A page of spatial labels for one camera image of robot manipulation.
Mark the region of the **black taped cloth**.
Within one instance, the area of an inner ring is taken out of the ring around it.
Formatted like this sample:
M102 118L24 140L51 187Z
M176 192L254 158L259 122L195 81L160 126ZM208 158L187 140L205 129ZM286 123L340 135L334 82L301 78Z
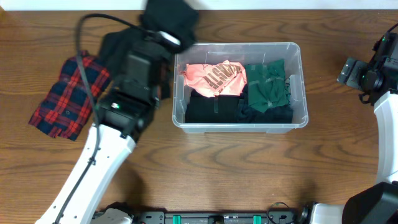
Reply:
M186 123L235 123L240 97L205 97L193 90L185 112Z

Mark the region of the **red navy plaid shirt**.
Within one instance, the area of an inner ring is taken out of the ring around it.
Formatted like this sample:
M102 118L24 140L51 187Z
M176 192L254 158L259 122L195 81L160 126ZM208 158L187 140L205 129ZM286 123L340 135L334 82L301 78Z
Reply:
M83 68L95 100L110 84L110 74L104 63L87 51L82 52ZM29 124L44 134L76 140L92 106L81 79L75 57L63 64L58 81L51 87L29 120Z

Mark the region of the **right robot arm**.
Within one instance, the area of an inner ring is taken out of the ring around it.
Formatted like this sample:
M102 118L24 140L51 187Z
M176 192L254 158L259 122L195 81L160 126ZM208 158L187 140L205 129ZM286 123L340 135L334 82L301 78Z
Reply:
M344 205L305 206L297 223L397 223L397 33L390 28L373 46L369 62L348 58L338 83L360 91L374 108L378 127L378 168L374 186Z

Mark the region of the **green taped cloth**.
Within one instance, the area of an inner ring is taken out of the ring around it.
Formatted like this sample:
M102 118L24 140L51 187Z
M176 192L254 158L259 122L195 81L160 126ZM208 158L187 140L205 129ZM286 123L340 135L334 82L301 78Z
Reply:
M248 105L261 113L289 101L289 84L285 77L284 59L268 64L245 65Z

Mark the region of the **large black garment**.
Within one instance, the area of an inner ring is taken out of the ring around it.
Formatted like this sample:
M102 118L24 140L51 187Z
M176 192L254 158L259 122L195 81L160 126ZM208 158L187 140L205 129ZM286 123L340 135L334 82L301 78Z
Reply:
M105 18L126 26L126 29L106 34L103 37L98 52L98 58L104 63L110 74L110 84L108 87L111 87L118 93L121 93L119 90L119 81L121 73L124 70L124 61L133 44L140 40L159 43L156 34L158 31L169 33L181 42L180 47L169 47L168 45L159 43L171 53L171 58L169 62L163 65L161 70L161 81L157 94L161 99L169 98L169 67L172 58L175 54L189 49L196 42L195 26L198 21L196 10L181 0L150 0L146 4L145 11L139 16L138 25L113 16L106 16Z

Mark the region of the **navy cloth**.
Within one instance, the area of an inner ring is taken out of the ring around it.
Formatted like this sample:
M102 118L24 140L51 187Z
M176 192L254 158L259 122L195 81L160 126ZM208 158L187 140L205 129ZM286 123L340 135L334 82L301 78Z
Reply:
M262 113L250 107L248 99L248 86L245 85L236 110L237 123L289 124L293 120L294 111L289 105L277 106Z

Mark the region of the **pink printed shirt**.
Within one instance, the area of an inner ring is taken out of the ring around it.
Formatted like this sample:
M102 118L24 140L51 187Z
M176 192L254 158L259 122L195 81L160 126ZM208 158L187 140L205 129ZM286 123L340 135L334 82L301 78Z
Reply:
M207 98L219 95L239 96L247 84L246 70L239 62L187 64L182 72L185 85Z

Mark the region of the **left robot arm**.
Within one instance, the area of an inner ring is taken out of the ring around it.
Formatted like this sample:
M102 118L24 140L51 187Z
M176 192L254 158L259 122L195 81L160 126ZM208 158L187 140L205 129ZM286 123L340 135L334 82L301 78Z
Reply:
M83 58L77 55L94 123L67 181L37 223L95 223L93 215L111 179L154 118L159 107L160 74L178 47L163 40L133 44L122 57L123 72L98 102L94 101Z

